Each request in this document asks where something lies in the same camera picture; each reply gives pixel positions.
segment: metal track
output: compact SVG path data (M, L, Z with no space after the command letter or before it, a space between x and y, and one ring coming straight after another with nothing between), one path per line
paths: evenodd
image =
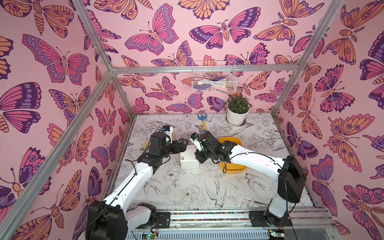
M300 74L304 69L306 63L309 61L313 51L316 49L325 31L328 29L329 25L331 24L333 18L338 13L338 10L341 7L343 1L344 0L332 0L331 3L329 4L327 10L325 11L324 16L321 18L319 25L316 28L316 31L312 35L310 42L308 43L307 47L305 48L304 52L300 57L300 60L298 62L299 64L298 69L291 74L291 77L285 84L285 87L283 88L283 91L281 92L279 99L277 99L277 102L272 110L272 116L277 115L277 112L283 105L283 102L287 98L294 84L297 82L297 79L300 77Z
M266 64L266 65L220 65L220 66L182 66L182 67L133 67L133 68L113 68L114 74L125 73L191 73L194 71L296 71L297 64Z

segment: white wire basket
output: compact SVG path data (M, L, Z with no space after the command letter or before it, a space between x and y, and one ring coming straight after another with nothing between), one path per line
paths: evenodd
M207 66L206 61L196 61L200 66L192 67L192 92L225 93L236 92L237 76L233 66Z

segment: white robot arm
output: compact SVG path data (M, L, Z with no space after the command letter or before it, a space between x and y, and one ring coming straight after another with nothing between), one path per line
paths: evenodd
M169 126L164 126L162 132L153 133L149 151L137 159L135 169L124 182L103 202L95 201L91 204L88 210L87 240L105 239L103 237L123 240L127 232L134 228L155 223L155 207L140 204L132 211L127 212L127 209L141 187L162 164L163 158L186 150L188 140L171 142L171 135L172 129ZM200 163L211 158L214 161L241 164L278 181L277 193L263 215L269 225L280 225L284 215L288 215L287 206L299 202L306 178L295 158L268 157L230 141L221 144L209 131L201 135L193 133L190 141L198 149L195 156Z

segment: purple butterfly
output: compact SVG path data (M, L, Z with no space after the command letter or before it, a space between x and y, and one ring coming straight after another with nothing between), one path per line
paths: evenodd
M290 146L293 147L294 145L295 148L297 148L297 155L303 160L307 157L316 157L319 154L317 149L310 142L301 140L303 137L300 137L300 134L296 132L295 127L290 122L287 122L287 134L290 135L287 137Z
M280 96L281 91L283 90L286 82L284 82L285 78L279 78L275 84L275 90L269 90L270 93L262 93L255 96L255 99L260 99L261 101L274 103L277 101L277 97Z
M145 96L147 97L150 97L150 98L157 98L157 99L166 99L166 100L169 100L171 101L172 98L171 96L173 97L173 95L178 95L179 92L176 91L176 87L175 85L173 85L170 81L169 81L169 78L167 77L163 77L163 80L162 80L162 84L163 84L163 88L161 87L161 85L159 83L156 83L156 85L159 87L159 88L151 88L153 91L158 91L158 92L151 92L151 93L147 93L145 94Z
M384 63L384 32L381 33L368 52L368 56L379 60L381 63ZM384 82L384 65L377 61L371 59L364 59L360 63L360 68L362 69L362 74L360 80L367 80L370 78L377 77L373 84L380 84ZM384 84L381 84L375 90L369 94L369 98L375 99L378 102L378 106L384 109Z
M316 181L312 182L312 189L317 195L321 196L323 204L327 206L331 215L337 217L336 201L327 182L332 176L333 168L333 158L328 154L319 160L319 164L311 164L312 175L317 178Z
M87 71L89 65L87 56L75 53L67 58L63 54L59 55L45 41L28 34L23 35L23 44L32 51L36 61L47 66L48 74L53 83L63 83L65 75L69 75L73 84L81 85L81 74Z
M224 110L224 111L227 110L227 102L221 98L207 97L207 102L210 106L212 106L209 109L215 110L217 113L220 112L221 110Z
M0 110L13 110L0 114L0 130L8 132L7 121L22 133L28 133L32 123L40 120L40 114L35 111L20 110L21 108L37 109L40 107L41 89L34 82L19 84L0 98Z
M251 31L243 28L252 28L258 20L259 15L259 7L249 8L235 16L229 22L228 26L225 24L228 20L225 20L221 23L221 28L212 25L199 26L192 29L189 32L189 35L199 43L204 44L209 40L205 45L207 49L222 48L223 37L226 41L228 41L229 35L231 35L235 43L239 43L241 39L249 37L251 35Z
M119 136L115 136L112 139L112 142L110 143L109 147L97 147L92 150L91 157L96 160L96 162L101 162L101 166L103 170L108 166L108 160L111 160L111 162L115 161L116 159L116 149L119 145Z
M202 92L196 92L192 93L189 97L188 100L182 103L175 103L171 104L166 109L168 111L174 111L174 112L180 112L182 111L183 113L191 113L192 108L194 109L199 109L204 107L203 104L200 102L203 99L203 93Z
M173 43L179 37L172 29L175 20L172 17L173 8L168 4L163 4L153 16L152 29L148 33L140 33L133 35L126 42L125 46L128 49L137 49L140 52L148 50L156 55L164 51L164 46L160 42L168 44Z
M351 196L347 195L350 201L343 199L343 204L349 211L353 211L352 215L355 221L367 230L372 239L381 240L380 233L368 213L377 224L382 225L382 222L375 214L382 213L382 208L376 206L369 207L367 204L384 202L384 189L379 187L369 189L359 184L356 185L356 190L348 185L344 186L344 190Z
M87 215L88 207L90 204L94 203L96 198L95 196L101 193L101 184L103 179L100 178L99 171L96 167L92 167L91 172L89 173L88 178L88 198L85 196L84 204L87 204L84 209L81 211L79 219L77 220L72 240L77 240L79 234L85 229L87 224Z

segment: orange butterfly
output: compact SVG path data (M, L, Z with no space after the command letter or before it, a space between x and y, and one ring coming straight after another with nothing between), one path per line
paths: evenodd
M363 24L365 24L370 19L374 18L377 14L379 14L384 9L384 1L375 1L371 2L363 9L355 8L352 9L351 12L346 12L345 5L341 8L341 23L346 26L347 28L355 29ZM327 52L328 50L331 50L334 55L339 54L339 59L343 62L349 63L351 65L356 63L356 54L355 54L355 48L353 47L353 44L351 40L348 37L351 37L351 39L354 42L357 42L357 37L354 33L358 33L361 30L363 30L365 27L359 27L355 29L353 32L348 29L340 30L339 34L343 37L346 36L346 38L339 38L328 44L322 54Z
M249 88L252 88L254 90L261 90L261 89L265 88L265 86L266 86L266 82L265 81L267 80L267 78L269 77L270 74L271 74L271 71L264 71L264 72L260 73L254 79L252 79L249 82L249 84L247 84L247 82L245 82L245 83L242 84L242 86L237 86L236 92L231 94L231 95L233 97L237 96L237 95L240 95L243 92L243 89L244 89L244 92L248 96L250 96L251 95L251 90Z
M275 61L276 64L297 64L300 60L300 55L294 57L293 59L291 58L291 56L288 56L291 60L288 60L286 57L284 57L283 55L279 55L277 54L273 59Z
M30 0L2 0L0 1L0 5L9 14L20 18L28 16L33 5L33 9L36 11L35 23L40 35L42 36L44 31L43 14L55 34L57 34L59 37L65 38L68 35L68 30L64 26L68 26L68 24L73 20L73 11L65 6L60 5L49 5L42 7L40 2L40 0L35 0L33 3Z
M312 83L309 83L307 88L305 89L303 97L300 96L299 99L297 100L297 105L299 106L299 108L301 110L304 110L304 112L299 113L297 117L298 118L304 117L304 120L301 123L301 129L303 132L305 133L310 132L313 136L317 137L318 139L322 139L323 134L321 133L319 126L310 116L310 114L313 115L311 110L309 109L311 105L311 98L312 98Z
M151 3L148 0L138 0L139 3L143 4L145 7L153 10ZM96 0L94 7L105 12L114 12L119 13L126 6L127 8L121 13L121 17L128 20L133 20L137 16L137 6L135 0Z
M138 62L136 62L133 59L128 58L127 56L122 55L122 60L124 61L125 65L129 68L132 67L140 67ZM155 76L157 73L130 73L130 74L124 74L124 77L126 78L119 78L119 82L123 86L131 86L133 88L141 88L143 93L146 92L144 84L142 84L140 81L143 81L144 78L142 77L152 77Z
M52 212L48 215L44 215L42 217L38 217L29 221L21 226L19 226L15 233L13 234L11 240L21 240L21 239L42 239L46 240L49 237L49 233L52 228L52 218L55 218L55 223L59 228L64 229L64 217L60 210L62 211L71 211L73 210L80 201L80 180L81 180L81 170L78 170L67 187L64 190L63 196L59 202L59 205L56 206L56 202L50 208L41 207L39 209L48 209Z
M272 25L276 25L279 23L283 23L281 25L273 26L268 28L262 32L256 34L253 38L259 39L263 41L270 41L273 39L277 39L277 41L282 41L284 39L289 40L289 45L292 46L295 42L295 34L294 32L287 26L295 26L297 22L293 19L289 18L303 18L315 13L319 10L324 3L321 3L314 8L308 7L308 3L302 1L299 3L299 0L280 0L280 6L283 10L284 15L288 19L284 19L282 13L278 12L278 17L280 20L274 21Z
M208 55L204 56L203 66L216 66L215 60ZM194 77L195 81L203 80L203 79L215 79L223 77L223 72L203 72L200 73L200 77ZM192 86L192 77L191 78L185 78L181 80L183 84L186 84L188 86Z
M304 82L308 82L311 76L314 76L321 71L320 66L317 66L317 65L311 66L312 64L314 63L311 63L311 59L310 59L304 67L303 73L301 74L301 76L304 76L305 74Z
M181 0L178 5L188 10L194 9L193 13L196 18L204 20L210 19L216 10L224 11L229 5L229 0Z
M58 126L50 123L49 128L47 129L49 133L49 140L51 140L51 145L56 145L57 141L59 141L60 137L63 135L64 131ZM65 150L64 155L61 157L59 163L60 167L57 169L56 173L59 173L62 166L66 166L68 163L71 163L72 159L76 159L76 161L84 161L88 155L88 147L91 144L93 137L93 127L89 126L84 132L80 135L79 140L76 143L76 139L70 143L68 148Z
M337 118L334 121L328 117L328 120L331 121L331 131L333 136L329 137L328 143L323 145L323 147L328 146L333 153L339 154L339 157L347 164L348 167L351 167L354 171L361 172L360 161L348 142L351 143L349 141L351 138L358 138L350 137L350 135L363 131L373 122L374 119L375 117L370 116L369 114L359 114L357 116L353 115L345 120Z
M13 49L13 41L0 36L0 80L8 79L8 74L11 72L7 60L1 57L8 56Z
M100 80L101 80L101 72L99 70L99 67L96 66L96 82L99 83ZM115 95L114 95L115 92L116 92L115 85L113 85L113 83L108 83L108 85L105 87L105 90L103 91L103 93L99 97L98 101L101 100L103 98L103 95L104 95L105 97L109 98L109 103L111 104L113 109L115 109L115 106L113 105L113 99L115 99Z
M156 107L156 113L158 113L158 114L168 114L168 113L166 113L166 111L163 108L159 107L158 105L156 105L155 107Z

